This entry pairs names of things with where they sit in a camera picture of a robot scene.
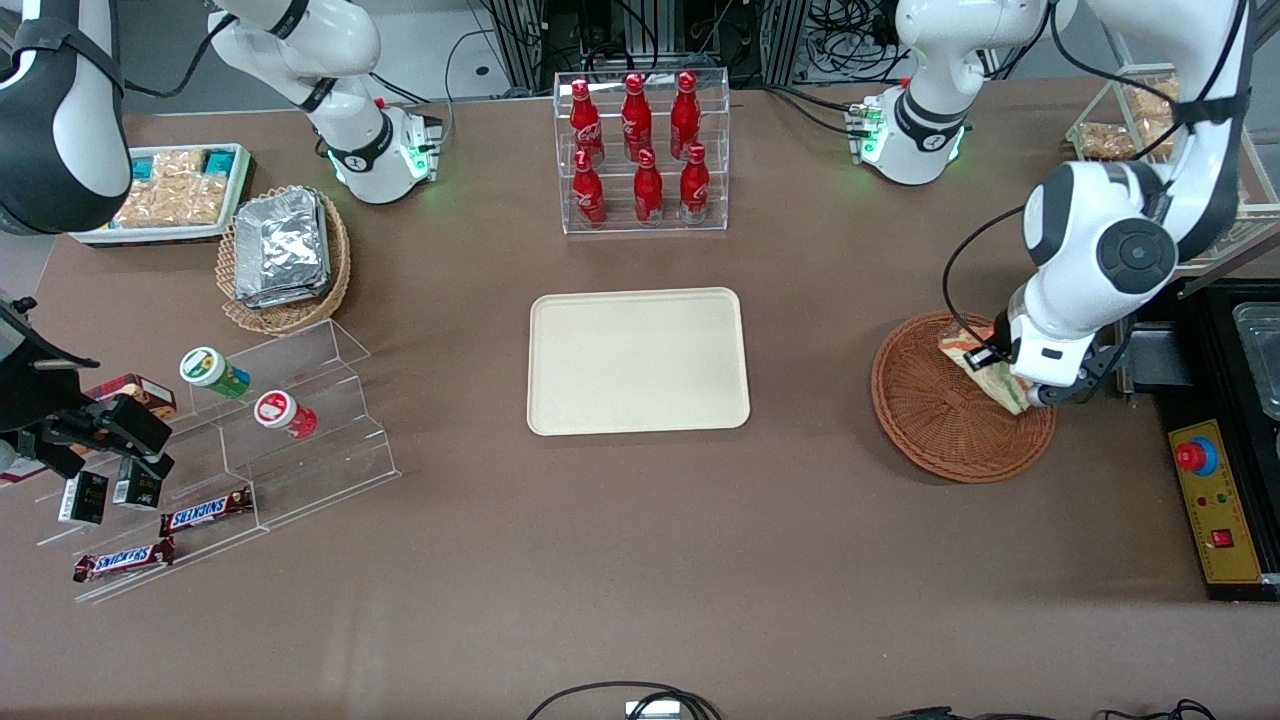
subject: bottle cap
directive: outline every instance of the bottle cap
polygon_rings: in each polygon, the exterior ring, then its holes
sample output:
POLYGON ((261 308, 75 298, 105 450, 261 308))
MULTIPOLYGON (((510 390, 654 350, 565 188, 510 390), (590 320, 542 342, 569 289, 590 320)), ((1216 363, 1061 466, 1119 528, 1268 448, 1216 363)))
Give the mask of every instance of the bottle cap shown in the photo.
POLYGON ((283 428, 293 421, 298 414, 298 401, 287 392, 273 389, 257 398, 253 405, 253 416, 268 428, 283 428))
POLYGON ((182 379, 196 387, 207 387, 218 382, 227 370, 227 359, 212 347, 197 347, 183 356, 178 364, 182 379))

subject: acrylic display stand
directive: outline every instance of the acrylic display stand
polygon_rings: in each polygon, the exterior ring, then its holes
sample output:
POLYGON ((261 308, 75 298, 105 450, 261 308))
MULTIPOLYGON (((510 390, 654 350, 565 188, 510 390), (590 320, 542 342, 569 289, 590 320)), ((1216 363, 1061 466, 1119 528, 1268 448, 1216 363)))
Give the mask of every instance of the acrylic display stand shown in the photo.
POLYGON ((690 225, 680 219, 680 173, 685 161, 671 156, 671 105, 676 100, 676 73, 680 70, 650 72, 645 81, 645 96, 653 110, 653 149, 662 173, 662 224, 644 227, 636 220, 635 179, 636 165, 627 155, 622 141, 622 102, 627 91, 623 79, 630 70, 591 73, 557 73, 552 104, 556 113, 556 152, 561 183, 561 223, 568 236, 591 236, 618 232, 687 232, 723 231, 728 227, 728 70, 724 68, 696 68, 698 105, 701 109, 698 140, 707 146, 707 169, 710 173, 707 197, 707 219, 690 225), (577 211, 573 199, 573 127, 568 122, 573 97, 570 83, 586 78, 591 87, 591 101, 600 113, 604 133, 604 164, 595 172, 604 184, 608 220, 600 229, 591 227, 577 211))
MULTIPOLYGON (((360 377, 351 368, 351 363, 367 356, 369 351, 333 320, 228 356, 252 378, 250 391, 228 401, 191 387, 192 414, 170 423, 174 433, 165 450, 174 459, 174 469, 164 480, 159 510, 111 505, 109 492, 102 524, 79 528, 58 523, 60 491, 37 500, 37 514, 49 524, 45 539, 37 544, 61 555, 64 566, 55 569, 79 591, 77 602, 115 597, 398 478, 387 432, 369 416, 360 377), (287 391, 315 410, 319 427, 311 437, 296 441, 257 423, 253 402, 269 389, 287 391), (172 566, 152 565, 83 585, 72 583, 72 570, 82 555, 154 543, 161 512, 175 512, 246 486, 253 491, 253 510, 173 536, 177 559, 172 566)), ((111 478, 114 489, 118 466, 118 457, 97 454, 90 457, 86 470, 111 478)))

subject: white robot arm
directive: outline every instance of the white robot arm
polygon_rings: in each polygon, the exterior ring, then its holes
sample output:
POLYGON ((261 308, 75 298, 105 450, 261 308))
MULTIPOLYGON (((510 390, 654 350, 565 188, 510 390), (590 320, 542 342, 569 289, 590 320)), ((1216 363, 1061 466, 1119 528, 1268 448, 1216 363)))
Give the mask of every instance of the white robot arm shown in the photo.
POLYGON ((1032 191, 1023 236, 1038 270, 997 322, 995 346, 1015 375, 1050 388, 1076 384, 1096 333, 1230 228, 1248 109, 1252 0, 1089 5, 1108 27, 1169 54, 1183 129, 1169 164, 1066 163, 1032 191))
MULTIPOLYGON (((218 4, 239 19, 218 33, 214 49, 307 114, 352 195, 385 204, 435 178, 440 122, 383 108, 358 79, 381 54, 367 12, 348 0, 218 4)), ((211 14, 209 29, 227 13, 211 14)))
MULTIPOLYGON (((347 0, 220 5, 232 17, 210 15, 218 53, 311 118, 352 195, 392 202, 434 179, 439 120, 380 108, 356 79, 381 51, 369 13, 347 0)), ((0 231, 99 228, 131 183, 116 0, 24 0, 22 18, 0 77, 0 231)))
MULTIPOLYGON (((1066 24, 1075 8, 1076 0, 1060 0, 1059 22, 1066 24)), ((955 156, 969 108, 987 79, 978 50, 1034 41, 1048 10, 1048 0, 901 0, 895 26, 916 70, 908 87, 864 101, 879 110, 883 127, 858 145, 859 159, 897 183, 937 179, 955 156)))

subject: control panel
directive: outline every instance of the control panel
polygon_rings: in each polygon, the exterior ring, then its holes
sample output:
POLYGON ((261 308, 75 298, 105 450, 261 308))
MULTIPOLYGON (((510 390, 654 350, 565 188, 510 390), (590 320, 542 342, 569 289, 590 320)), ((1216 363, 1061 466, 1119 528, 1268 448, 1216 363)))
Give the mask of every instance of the control panel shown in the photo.
POLYGON ((1240 511, 1217 420, 1174 430, 1169 433, 1169 445, 1204 579, 1210 584, 1260 583, 1262 570, 1240 511))

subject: brown wicker basket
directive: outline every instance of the brown wicker basket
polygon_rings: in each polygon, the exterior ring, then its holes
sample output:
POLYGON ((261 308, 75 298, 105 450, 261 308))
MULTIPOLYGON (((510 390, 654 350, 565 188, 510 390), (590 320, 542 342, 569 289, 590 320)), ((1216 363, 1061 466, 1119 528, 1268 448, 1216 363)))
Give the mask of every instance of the brown wicker basket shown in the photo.
MULTIPOLYGON (((991 320, 965 314, 970 325, 991 320)), ((1030 468, 1053 437, 1056 413, 1011 415, 950 357, 938 338, 948 313, 902 323, 872 366, 872 401, 884 432, 913 462, 961 483, 1005 480, 1030 468)))
MULTIPOLYGON (((268 191, 260 197, 274 197, 287 187, 278 187, 268 191)), ((251 310, 236 300, 236 224, 232 223, 223 233, 223 240, 218 243, 218 268, 214 277, 218 288, 230 300, 223 304, 223 311, 236 324, 253 332, 270 336, 284 336, 293 331, 314 325, 329 318, 342 305, 342 299, 347 295, 347 286, 351 283, 351 242, 347 238, 347 225, 338 215, 338 209, 324 197, 324 211, 326 232, 329 236, 329 264, 333 268, 333 287, 329 295, 316 300, 303 300, 289 302, 265 310, 251 310)))

